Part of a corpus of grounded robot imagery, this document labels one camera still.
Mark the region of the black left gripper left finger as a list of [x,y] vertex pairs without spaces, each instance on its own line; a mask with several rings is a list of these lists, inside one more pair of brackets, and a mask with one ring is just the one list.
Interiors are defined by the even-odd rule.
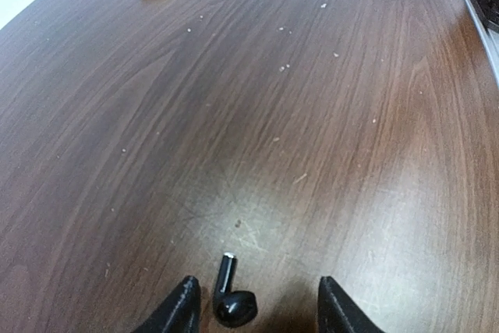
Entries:
[[199,332],[200,306],[199,281],[196,277],[188,275],[133,332]]

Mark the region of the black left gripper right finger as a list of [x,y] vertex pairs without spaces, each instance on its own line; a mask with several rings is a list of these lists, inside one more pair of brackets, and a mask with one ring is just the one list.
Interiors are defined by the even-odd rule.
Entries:
[[383,333],[331,276],[320,278],[317,325],[319,332]]

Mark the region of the black wireless earbud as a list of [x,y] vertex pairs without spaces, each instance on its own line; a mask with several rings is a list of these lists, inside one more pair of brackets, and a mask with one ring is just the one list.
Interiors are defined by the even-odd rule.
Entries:
[[258,314],[254,292],[232,290],[237,263],[235,254],[225,252],[214,283],[213,313],[218,323],[227,328],[242,327],[254,320]]

